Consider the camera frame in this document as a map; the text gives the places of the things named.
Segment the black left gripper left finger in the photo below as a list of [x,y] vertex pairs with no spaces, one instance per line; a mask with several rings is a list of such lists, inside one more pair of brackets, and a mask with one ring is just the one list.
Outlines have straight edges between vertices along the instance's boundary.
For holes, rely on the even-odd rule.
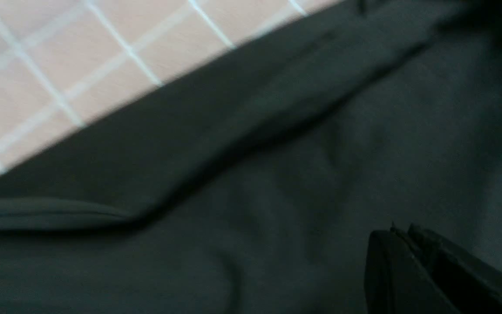
[[392,231],[369,236],[364,274],[369,314],[457,314],[406,241]]

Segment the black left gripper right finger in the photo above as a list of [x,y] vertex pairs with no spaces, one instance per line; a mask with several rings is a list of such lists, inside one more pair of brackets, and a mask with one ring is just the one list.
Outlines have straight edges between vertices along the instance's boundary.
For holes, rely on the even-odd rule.
[[434,284],[463,314],[502,314],[502,272],[434,231],[411,225],[408,236]]

